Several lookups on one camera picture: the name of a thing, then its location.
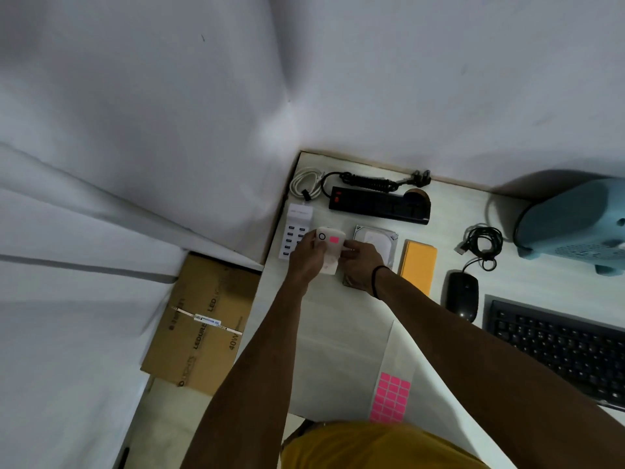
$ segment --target hand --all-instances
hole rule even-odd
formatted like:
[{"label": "hand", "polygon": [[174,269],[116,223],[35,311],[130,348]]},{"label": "hand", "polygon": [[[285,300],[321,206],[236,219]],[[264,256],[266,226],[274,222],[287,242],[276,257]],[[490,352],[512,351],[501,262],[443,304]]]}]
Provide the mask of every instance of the hand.
[{"label": "hand", "polygon": [[371,243],[346,240],[344,246],[350,250],[341,252],[339,266],[351,280],[365,287],[369,294],[373,294],[371,273],[376,267],[384,265],[382,257]]},{"label": "hand", "polygon": [[321,271],[323,256],[326,253],[326,243],[321,242],[317,246],[314,238],[317,230],[311,230],[304,235],[295,250],[289,257],[289,271],[286,273],[285,282],[288,281],[304,289]]}]

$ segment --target bracelet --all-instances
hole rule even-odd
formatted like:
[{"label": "bracelet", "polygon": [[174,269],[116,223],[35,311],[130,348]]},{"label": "bracelet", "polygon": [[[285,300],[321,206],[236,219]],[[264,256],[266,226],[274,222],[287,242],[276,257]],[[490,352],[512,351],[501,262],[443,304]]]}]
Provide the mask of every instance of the bracelet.
[{"label": "bracelet", "polygon": [[380,299],[380,298],[378,298],[378,291],[376,291],[376,274],[378,273],[378,270],[380,268],[388,268],[388,267],[386,265],[378,265],[371,272],[371,291],[373,291],[373,297],[375,299]]}]

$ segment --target person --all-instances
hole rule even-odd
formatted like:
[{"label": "person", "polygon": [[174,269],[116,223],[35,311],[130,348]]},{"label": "person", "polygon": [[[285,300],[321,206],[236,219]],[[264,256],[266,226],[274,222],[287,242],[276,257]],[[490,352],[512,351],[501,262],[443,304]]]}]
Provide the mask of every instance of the person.
[{"label": "person", "polygon": [[[215,393],[183,469],[274,468],[289,410],[302,297],[324,244],[309,232],[261,326]],[[625,427],[508,343],[449,313],[383,265],[371,244],[345,241],[340,267],[375,291],[469,414],[519,469],[623,468]],[[408,424],[305,422],[285,441],[282,467],[485,468],[475,456]]]}]

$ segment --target hard drive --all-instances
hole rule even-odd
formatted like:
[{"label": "hard drive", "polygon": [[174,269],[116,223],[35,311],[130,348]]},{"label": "hard drive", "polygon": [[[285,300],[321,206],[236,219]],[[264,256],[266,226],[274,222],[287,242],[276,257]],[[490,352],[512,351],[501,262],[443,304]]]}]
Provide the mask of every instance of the hard drive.
[{"label": "hard drive", "polygon": [[[399,236],[392,230],[362,225],[357,225],[355,227],[353,237],[354,240],[358,240],[359,242],[372,243],[378,253],[382,256],[382,260],[388,268],[393,267],[398,238]],[[365,289],[362,284],[351,281],[345,275],[343,276],[343,284],[358,290]]]}]

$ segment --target person's left hand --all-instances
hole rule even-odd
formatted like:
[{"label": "person's left hand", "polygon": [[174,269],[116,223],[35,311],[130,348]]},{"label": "person's left hand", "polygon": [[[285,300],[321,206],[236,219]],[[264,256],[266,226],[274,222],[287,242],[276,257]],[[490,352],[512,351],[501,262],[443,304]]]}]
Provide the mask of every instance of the person's left hand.
[{"label": "person's left hand", "polygon": [[317,230],[311,230],[304,235],[295,250],[289,257],[289,271],[286,273],[285,282],[308,287],[312,279],[319,274],[323,266],[323,256],[326,253],[326,243],[322,242],[315,246],[314,238]]}]

